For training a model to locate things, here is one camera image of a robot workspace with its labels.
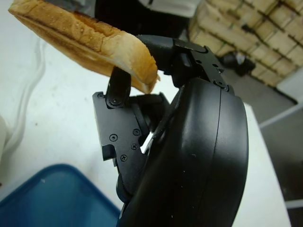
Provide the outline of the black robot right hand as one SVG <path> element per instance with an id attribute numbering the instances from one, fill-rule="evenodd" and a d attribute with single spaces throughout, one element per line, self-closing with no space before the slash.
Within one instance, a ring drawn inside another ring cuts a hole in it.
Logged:
<path id="1" fill-rule="evenodd" d="M 243 196 L 249 160 L 242 100 L 222 79 L 207 46 L 140 35 L 178 92 L 130 96 L 130 75 L 115 68 L 95 93 L 104 160 L 118 170 L 124 203 L 119 227 L 230 227 Z"/>

